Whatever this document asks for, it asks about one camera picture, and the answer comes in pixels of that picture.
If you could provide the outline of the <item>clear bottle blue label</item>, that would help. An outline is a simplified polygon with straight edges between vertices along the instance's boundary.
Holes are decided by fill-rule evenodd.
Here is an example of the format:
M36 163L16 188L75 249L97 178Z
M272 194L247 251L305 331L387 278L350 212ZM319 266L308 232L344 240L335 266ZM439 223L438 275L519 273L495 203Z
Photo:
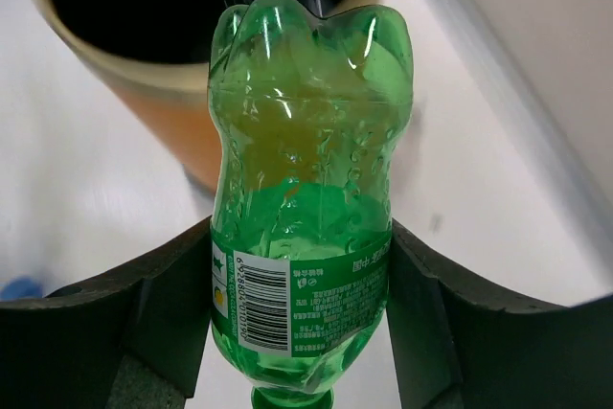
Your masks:
M28 276L14 278L4 284L0 290L2 302L42 297L43 284Z

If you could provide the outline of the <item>green bottle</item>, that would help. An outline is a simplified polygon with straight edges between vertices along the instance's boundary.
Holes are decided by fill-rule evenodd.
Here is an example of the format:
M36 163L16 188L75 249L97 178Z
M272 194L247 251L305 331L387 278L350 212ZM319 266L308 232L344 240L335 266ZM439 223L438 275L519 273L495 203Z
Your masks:
M391 164L409 123L403 17L227 9L211 46L222 146L211 219L215 343L256 408L329 408L388 298Z

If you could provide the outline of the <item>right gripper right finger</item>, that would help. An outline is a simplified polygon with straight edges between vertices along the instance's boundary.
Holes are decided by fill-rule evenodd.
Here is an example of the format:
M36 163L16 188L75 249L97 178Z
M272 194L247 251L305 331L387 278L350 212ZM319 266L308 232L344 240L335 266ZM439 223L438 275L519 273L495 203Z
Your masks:
M608 408L612 300L495 284L393 228L387 318L405 408Z

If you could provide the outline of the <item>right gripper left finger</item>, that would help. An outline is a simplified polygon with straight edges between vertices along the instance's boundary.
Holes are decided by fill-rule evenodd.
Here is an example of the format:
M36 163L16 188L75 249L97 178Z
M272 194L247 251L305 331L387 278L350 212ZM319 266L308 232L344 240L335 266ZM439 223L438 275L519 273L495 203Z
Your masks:
M5 408L181 408L211 318L210 223L47 297L1 306Z

